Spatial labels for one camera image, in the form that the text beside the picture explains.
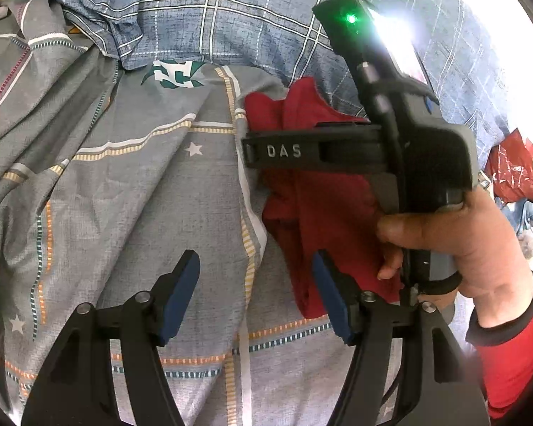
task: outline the hand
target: hand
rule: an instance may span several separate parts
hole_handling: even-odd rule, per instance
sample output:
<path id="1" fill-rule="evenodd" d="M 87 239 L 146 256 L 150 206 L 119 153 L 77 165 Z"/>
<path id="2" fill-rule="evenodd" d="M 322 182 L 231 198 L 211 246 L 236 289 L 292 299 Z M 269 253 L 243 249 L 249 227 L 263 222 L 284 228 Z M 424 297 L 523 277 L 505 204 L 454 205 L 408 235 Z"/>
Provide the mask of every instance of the hand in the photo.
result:
<path id="1" fill-rule="evenodd" d="M 482 327 L 518 318 L 533 299 L 533 275 L 515 232 L 480 187 L 466 194 L 459 211 L 384 216 L 377 236 L 385 244 L 381 280 L 401 267 L 399 247 L 453 255 L 463 278 L 460 292 L 474 298 Z"/>

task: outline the blue plaid fabric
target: blue plaid fabric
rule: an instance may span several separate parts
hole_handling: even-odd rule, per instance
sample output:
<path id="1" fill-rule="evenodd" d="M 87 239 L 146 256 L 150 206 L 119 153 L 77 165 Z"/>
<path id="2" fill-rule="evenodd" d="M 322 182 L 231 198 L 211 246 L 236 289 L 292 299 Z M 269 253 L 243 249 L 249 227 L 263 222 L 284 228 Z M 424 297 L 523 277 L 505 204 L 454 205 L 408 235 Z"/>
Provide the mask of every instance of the blue plaid fabric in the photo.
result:
<path id="1" fill-rule="evenodd" d="M 322 0 L 57 0 L 125 69 L 154 59 L 260 67 L 287 85 L 310 75 L 337 110 L 362 113 L 354 83 L 312 6 Z M 370 0 L 407 19 L 447 121 L 475 132 L 483 167 L 509 133 L 506 87 L 489 34 L 462 0 Z"/>

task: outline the red plastic bag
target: red plastic bag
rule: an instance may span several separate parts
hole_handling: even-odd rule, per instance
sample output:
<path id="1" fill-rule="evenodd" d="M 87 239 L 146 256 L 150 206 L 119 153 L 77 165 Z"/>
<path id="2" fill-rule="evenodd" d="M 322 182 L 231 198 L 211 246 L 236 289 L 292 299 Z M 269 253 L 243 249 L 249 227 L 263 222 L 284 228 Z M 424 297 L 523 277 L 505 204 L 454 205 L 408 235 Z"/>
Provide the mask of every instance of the red plastic bag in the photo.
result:
<path id="1" fill-rule="evenodd" d="M 533 155 L 518 129 L 491 150 L 485 173 L 493 180 L 494 194 L 504 203 L 533 200 Z"/>

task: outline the star print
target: star print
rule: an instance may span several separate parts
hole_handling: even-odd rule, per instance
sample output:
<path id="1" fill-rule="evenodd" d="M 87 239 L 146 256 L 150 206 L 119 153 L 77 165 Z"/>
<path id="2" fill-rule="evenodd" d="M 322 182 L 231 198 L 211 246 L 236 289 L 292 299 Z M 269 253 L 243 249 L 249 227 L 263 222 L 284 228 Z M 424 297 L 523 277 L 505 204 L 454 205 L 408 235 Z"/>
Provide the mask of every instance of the star print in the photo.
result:
<path id="1" fill-rule="evenodd" d="M 201 153 L 202 146 L 197 146 L 193 142 L 190 143 L 190 146 L 187 149 L 184 149 L 186 152 L 190 153 L 190 157 L 193 157 L 194 155 L 203 155 Z"/>
<path id="2" fill-rule="evenodd" d="M 20 320 L 18 314 L 16 314 L 16 318 L 10 318 L 10 323 L 12 324 L 12 332 L 20 332 L 21 334 L 24 334 L 22 327 L 26 324 L 26 322 Z"/>

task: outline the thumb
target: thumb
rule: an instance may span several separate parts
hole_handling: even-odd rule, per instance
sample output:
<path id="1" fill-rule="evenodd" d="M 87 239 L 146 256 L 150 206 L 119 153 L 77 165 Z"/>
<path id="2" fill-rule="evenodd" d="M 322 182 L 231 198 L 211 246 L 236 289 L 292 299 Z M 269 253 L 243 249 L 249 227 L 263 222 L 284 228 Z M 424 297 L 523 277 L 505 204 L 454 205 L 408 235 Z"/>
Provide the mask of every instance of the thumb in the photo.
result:
<path id="1" fill-rule="evenodd" d="M 453 212 L 393 214 L 383 216 L 377 224 L 382 242 L 413 250 L 434 250 L 459 254 L 461 239 L 466 239 L 466 208 Z"/>

